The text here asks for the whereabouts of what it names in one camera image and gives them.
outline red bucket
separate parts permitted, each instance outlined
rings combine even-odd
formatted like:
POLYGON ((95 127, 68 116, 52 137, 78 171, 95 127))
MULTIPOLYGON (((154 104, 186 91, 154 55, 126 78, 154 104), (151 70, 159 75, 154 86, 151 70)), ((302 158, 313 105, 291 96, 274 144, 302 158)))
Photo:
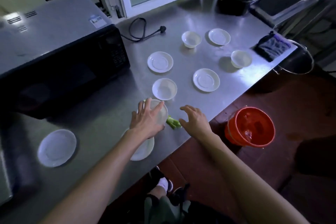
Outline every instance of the red bucket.
POLYGON ((225 126, 225 137, 233 144, 263 148, 273 141, 275 127, 271 118, 255 107, 243 107, 225 126))

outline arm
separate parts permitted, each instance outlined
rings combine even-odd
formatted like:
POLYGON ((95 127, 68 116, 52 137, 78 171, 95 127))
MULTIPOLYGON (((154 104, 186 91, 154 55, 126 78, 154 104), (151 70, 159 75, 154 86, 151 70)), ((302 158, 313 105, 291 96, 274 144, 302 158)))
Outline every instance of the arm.
POLYGON ((137 148, 164 128, 156 124, 156 115, 163 102, 150 110, 151 99, 139 103, 132 112, 130 129, 115 147, 92 168, 77 187, 40 223, 97 223, 117 185, 121 173, 137 148))
POLYGON ((192 106, 181 107, 189 122, 181 125, 210 153, 249 223, 304 223, 308 221, 281 195, 234 155, 211 131, 205 115, 192 106))

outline green vegetable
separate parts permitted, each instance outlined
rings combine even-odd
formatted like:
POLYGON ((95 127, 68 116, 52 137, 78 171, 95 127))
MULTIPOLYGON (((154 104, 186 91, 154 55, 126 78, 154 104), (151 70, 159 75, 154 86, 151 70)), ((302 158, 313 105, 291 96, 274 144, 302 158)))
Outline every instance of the green vegetable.
POLYGON ((168 119, 166 121, 166 123, 172 128, 180 128, 182 127, 180 122, 178 120, 173 119, 172 117, 170 117, 170 115, 168 115, 168 119))

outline microwave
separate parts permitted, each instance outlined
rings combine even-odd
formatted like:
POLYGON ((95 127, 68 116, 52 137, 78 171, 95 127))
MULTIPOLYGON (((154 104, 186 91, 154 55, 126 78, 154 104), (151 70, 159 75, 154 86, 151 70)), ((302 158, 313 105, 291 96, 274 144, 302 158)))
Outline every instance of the microwave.
POLYGON ((90 0, 52 0, 0 24, 3 108, 43 119, 130 68, 118 28, 90 0))

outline stainless steel counter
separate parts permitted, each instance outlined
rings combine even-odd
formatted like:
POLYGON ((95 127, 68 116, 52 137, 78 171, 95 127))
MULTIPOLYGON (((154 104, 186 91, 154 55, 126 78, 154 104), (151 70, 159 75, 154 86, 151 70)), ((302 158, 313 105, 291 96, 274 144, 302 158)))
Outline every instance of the stainless steel counter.
MULTIPOLYGON (((190 104, 199 107, 211 120, 296 48, 293 46, 273 62, 267 62, 249 48, 268 34, 271 28, 251 14, 245 17, 217 14, 213 1, 191 0, 143 14, 142 17, 148 21, 147 34, 161 25, 165 25, 167 31, 141 43, 124 40, 131 63, 128 73, 57 117, 36 120, 15 115, 13 121, 8 122, 6 133, 2 134, 7 142, 19 149, 16 150, 21 154, 16 160, 21 167, 19 171, 22 174, 19 176, 22 179, 25 177, 29 181, 27 184, 36 184, 36 189, 13 209, 10 209, 11 205, 0 208, 1 223, 35 223, 46 215, 82 175, 118 142, 129 126, 131 111, 137 109, 137 103, 146 97, 153 97, 152 84, 157 79, 170 78, 177 84, 177 95, 166 101, 172 117, 187 119, 179 107, 190 104), (210 44, 206 35, 212 28, 228 31, 231 42, 223 47, 210 44), (196 49, 183 46, 181 35, 187 30, 196 31, 202 36, 202 42, 196 49), (231 65, 230 54, 237 49, 251 53, 252 65, 240 70, 231 65), (173 57, 174 66, 169 72, 155 74, 149 70, 147 57, 155 51, 164 51, 173 57), (200 68, 209 68, 218 74, 220 86, 216 91, 204 93, 193 85, 193 73, 200 68), (60 128, 74 132, 78 139, 77 152, 64 166, 44 167, 37 162, 38 146, 48 133, 60 128)), ((127 34, 128 25, 129 22, 125 22, 119 26, 122 33, 127 34)), ((140 26, 134 35, 137 34, 142 34, 140 26)), ((188 138, 184 129, 173 131, 166 126, 155 137, 155 146, 148 158, 128 163, 111 200, 120 196, 188 138)))

